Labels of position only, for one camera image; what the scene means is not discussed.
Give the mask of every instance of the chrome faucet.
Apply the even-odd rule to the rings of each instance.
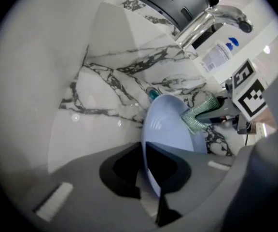
[[[252,23],[241,10],[233,6],[216,5],[208,8],[190,22],[186,28],[177,35],[175,41],[185,50],[215,23],[229,24],[240,28],[246,33],[250,33],[253,30]]]

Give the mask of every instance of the green scrubber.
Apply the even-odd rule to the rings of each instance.
[[[203,103],[197,107],[187,110],[182,115],[180,115],[180,118],[184,121],[191,134],[195,135],[197,132],[207,128],[210,125],[199,122],[196,119],[196,116],[218,107],[220,107],[220,103],[218,102],[217,98],[213,94],[210,94]]]

